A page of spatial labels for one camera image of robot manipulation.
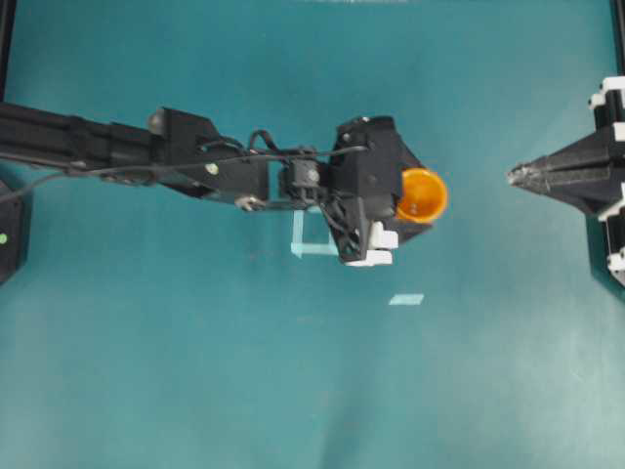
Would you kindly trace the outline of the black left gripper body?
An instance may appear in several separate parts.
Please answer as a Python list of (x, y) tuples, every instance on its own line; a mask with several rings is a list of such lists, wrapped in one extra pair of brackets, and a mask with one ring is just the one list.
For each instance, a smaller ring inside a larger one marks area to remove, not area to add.
[(349, 267), (387, 266), (398, 234), (384, 227), (401, 195), (403, 142), (389, 116), (359, 117), (337, 128), (321, 211), (339, 260)]

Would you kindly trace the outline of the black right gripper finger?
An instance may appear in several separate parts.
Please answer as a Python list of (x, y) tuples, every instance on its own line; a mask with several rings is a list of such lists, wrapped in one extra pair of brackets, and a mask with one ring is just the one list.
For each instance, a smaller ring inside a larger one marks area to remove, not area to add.
[(580, 177), (608, 177), (610, 175), (609, 147), (611, 131), (600, 130), (551, 154), (521, 163), (510, 170), (508, 177), (538, 177), (578, 173)]
[(608, 168), (541, 171), (521, 165), (509, 172), (509, 184), (598, 215), (611, 205)]

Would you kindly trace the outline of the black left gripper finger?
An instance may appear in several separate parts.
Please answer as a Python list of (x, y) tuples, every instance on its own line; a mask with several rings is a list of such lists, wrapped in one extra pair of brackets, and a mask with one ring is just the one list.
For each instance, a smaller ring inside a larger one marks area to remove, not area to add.
[(409, 148), (398, 131), (395, 131), (395, 140), (396, 160), (402, 171), (409, 169), (427, 169), (427, 166)]
[(433, 227), (431, 223), (416, 223), (411, 220), (393, 218), (393, 231), (396, 233), (396, 249), (418, 235), (426, 233)]

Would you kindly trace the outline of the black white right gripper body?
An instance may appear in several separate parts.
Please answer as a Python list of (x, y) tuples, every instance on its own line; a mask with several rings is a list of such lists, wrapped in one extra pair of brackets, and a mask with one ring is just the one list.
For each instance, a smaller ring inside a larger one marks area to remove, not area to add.
[(604, 232), (605, 265), (620, 286), (624, 285), (624, 76), (605, 78), (600, 91), (589, 99), (597, 134), (617, 144), (608, 156), (608, 180), (603, 183), (604, 202), (597, 215)]

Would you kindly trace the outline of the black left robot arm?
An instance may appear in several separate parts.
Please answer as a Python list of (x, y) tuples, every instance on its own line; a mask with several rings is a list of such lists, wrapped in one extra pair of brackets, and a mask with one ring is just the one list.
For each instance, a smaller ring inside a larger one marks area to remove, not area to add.
[(388, 265), (401, 244), (427, 231), (427, 213), (408, 186), (423, 164), (388, 116), (341, 125), (332, 149), (282, 148), (266, 130), (247, 143), (203, 116), (171, 108), (146, 128), (3, 104), (1, 156), (63, 177), (128, 186), (160, 185), (246, 212), (322, 214), (343, 264)]

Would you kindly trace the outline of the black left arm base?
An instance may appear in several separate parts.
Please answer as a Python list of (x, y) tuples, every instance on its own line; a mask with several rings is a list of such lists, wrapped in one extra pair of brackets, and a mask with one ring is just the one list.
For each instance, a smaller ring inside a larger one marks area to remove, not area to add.
[(9, 281), (27, 261), (31, 215), (30, 195), (1, 203), (1, 284)]

